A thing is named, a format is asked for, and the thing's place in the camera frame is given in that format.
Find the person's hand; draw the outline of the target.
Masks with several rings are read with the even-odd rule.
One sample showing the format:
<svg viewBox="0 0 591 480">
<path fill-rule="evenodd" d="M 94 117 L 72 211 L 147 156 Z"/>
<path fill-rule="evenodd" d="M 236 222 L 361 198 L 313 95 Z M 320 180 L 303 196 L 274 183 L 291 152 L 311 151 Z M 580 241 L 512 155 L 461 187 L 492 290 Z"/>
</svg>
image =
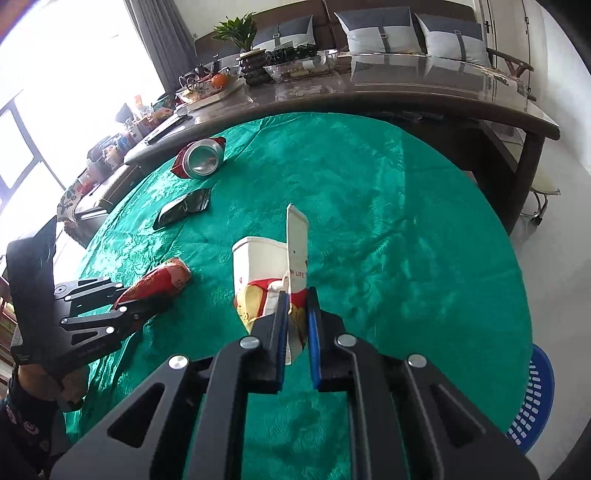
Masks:
<svg viewBox="0 0 591 480">
<path fill-rule="evenodd" d="M 88 392 L 90 368 L 85 365 L 55 380 L 41 365 L 28 364 L 18 367 L 21 387 L 30 395 L 44 401 L 56 401 L 63 405 L 78 406 Z"/>
</svg>

